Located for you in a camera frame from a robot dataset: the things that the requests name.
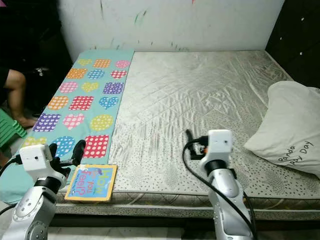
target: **polka dot heart pattern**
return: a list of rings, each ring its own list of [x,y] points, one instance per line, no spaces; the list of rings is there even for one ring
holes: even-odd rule
[[[92,60],[91,59],[79,59],[77,61],[78,64],[82,65],[82,66],[85,66],[87,64],[91,64],[92,63]]]
[[[98,89],[99,87],[99,83],[97,82],[85,82],[81,88],[83,89],[83,91],[85,91],[86,93],[91,92],[93,90]]]
[[[76,114],[69,114],[63,119],[63,125],[65,125],[69,130],[79,126],[85,119],[85,115],[82,113]]]
[[[40,137],[40,138],[36,139],[33,136],[28,136],[25,139],[22,147],[37,145],[37,144],[45,144],[45,143],[47,143],[47,139],[45,137]]]
[[[72,152],[75,145],[75,139],[71,136],[61,136],[52,143],[57,145],[55,156],[62,157],[67,153]]]
[[[108,114],[98,115],[91,120],[90,128],[95,131],[105,130],[110,128],[113,122],[114,120],[111,115],[108,115]]]
[[[67,79],[82,79],[88,70],[85,68],[71,68],[66,75]]]
[[[69,94],[76,90],[78,87],[78,83],[75,81],[64,82],[60,85],[59,90],[62,94]]]
[[[108,82],[105,84],[103,93],[104,94],[120,94],[124,84],[122,82]]]
[[[86,111],[91,107],[93,100],[93,96],[75,96],[71,105],[69,106],[69,110]]]
[[[115,63],[115,66],[118,69],[124,69],[124,68],[128,67],[129,65],[130,65],[130,62],[128,60],[120,60]]]
[[[60,110],[68,104],[67,96],[54,96],[48,104],[48,109]]]
[[[108,135],[87,136],[85,138],[84,158],[102,158],[107,153]]]
[[[112,106],[116,105],[118,103],[119,99],[114,96],[114,97],[102,97],[100,98],[99,100],[99,104],[104,107],[104,109],[108,109],[108,108],[111,108]]]
[[[95,69],[93,71],[90,71],[88,73],[88,78],[89,79],[100,79],[105,75],[105,71],[101,70],[101,69]]]
[[[118,71],[118,70],[114,70],[111,72],[111,76],[115,79],[118,80],[122,77],[124,77],[127,74],[127,71]]]
[[[107,68],[111,63],[110,59],[97,59],[95,60],[93,67],[94,68]]]
[[[60,114],[42,113],[33,126],[34,132],[52,132],[60,119]]]

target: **turquoise blanket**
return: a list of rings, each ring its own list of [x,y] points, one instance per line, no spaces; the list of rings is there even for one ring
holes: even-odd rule
[[[81,163],[107,164],[133,54],[133,50],[111,49],[82,52],[22,147],[56,143],[56,157],[66,160],[84,139]],[[74,170],[71,167],[68,183]],[[0,177],[0,200],[15,203],[33,184],[22,165],[11,164]]]

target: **bed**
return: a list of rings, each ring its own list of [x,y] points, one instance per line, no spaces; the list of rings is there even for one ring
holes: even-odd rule
[[[211,218],[208,188],[183,166],[186,129],[229,129],[230,167],[260,220],[320,220],[320,180],[243,148],[267,110],[267,90],[292,81],[265,51],[135,52],[110,144],[118,166],[108,203],[64,200],[57,213]],[[198,161],[190,161],[200,173]]]

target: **pillow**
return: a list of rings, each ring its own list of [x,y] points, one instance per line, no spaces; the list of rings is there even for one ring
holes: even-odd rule
[[[268,110],[244,147],[277,165],[320,178],[320,89],[279,81],[268,89]]]

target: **green stool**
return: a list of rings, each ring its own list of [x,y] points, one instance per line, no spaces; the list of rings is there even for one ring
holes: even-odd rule
[[[13,120],[0,108],[0,148],[15,134],[24,138],[27,132],[16,120]]]

